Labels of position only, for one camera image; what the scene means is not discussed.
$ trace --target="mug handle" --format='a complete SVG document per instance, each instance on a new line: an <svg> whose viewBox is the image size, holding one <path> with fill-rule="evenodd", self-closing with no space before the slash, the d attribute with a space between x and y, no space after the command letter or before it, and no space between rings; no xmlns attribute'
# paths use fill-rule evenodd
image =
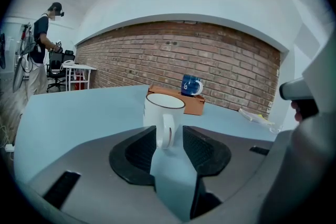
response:
<svg viewBox="0 0 336 224"><path fill-rule="evenodd" d="M173 116L170 114L163 114L163 138L160 148L169 147L174 133L175 133L175 123Z"/></svg>
<svg viewBox="0 0 336 224"><path fill-rule="evenodd" d="M199 80L196 80L195 82L199 84L199 90L196 93L192 93L192 95L199 95L203 91L203 84Z"/></svg>

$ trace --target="cardboard box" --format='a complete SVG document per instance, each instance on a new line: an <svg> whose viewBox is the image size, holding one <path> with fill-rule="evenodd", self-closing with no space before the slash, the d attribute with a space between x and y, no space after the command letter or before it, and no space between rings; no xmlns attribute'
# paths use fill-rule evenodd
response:
<svg viewBox="0 0 336 224"><path fill-rule="evenodd" d="M159 86L150 86L147 94L150 93L162 93L179 98L185 103L184 114L202 115L203 113L205 99L200 95L195 95L194 97L184 96L181 95L180 91L162 88Z"/></svg>

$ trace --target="brick wall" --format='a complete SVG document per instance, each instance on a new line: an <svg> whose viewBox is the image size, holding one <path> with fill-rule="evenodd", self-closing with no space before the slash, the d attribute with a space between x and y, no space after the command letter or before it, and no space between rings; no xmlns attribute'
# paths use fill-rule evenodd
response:
<svg viewBox="0 0 336 224"><path fill-rule="evenodd" d="M97 68L92 88L156 84L179 89L183 74L202 78L206 101L267 116L280 52L240 31L205 23L123 27L77 48L76 62Z"/></svg>

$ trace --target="blue mug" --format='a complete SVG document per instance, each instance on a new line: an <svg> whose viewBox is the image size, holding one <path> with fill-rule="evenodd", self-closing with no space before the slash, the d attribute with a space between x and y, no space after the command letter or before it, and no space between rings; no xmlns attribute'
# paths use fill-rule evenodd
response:
<svg viewBox="0 0 336 224"><path fill-rule="evenodd" d="M192 97L199 95L203 91L203 84L198 77L184 75L181 85L181 94Z"/></svg>

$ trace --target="power outlet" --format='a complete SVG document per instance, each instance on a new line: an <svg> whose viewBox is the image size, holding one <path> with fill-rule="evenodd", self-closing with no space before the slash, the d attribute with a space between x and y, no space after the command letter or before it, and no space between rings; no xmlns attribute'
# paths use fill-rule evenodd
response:
<svg viewBox="0 0 336 224"><path fill-rule="evenodd" d="M5 151L6 152L14 152L14 148L15 148L15 146L13 146L12 144L7 144L5 146Z"/></svg>

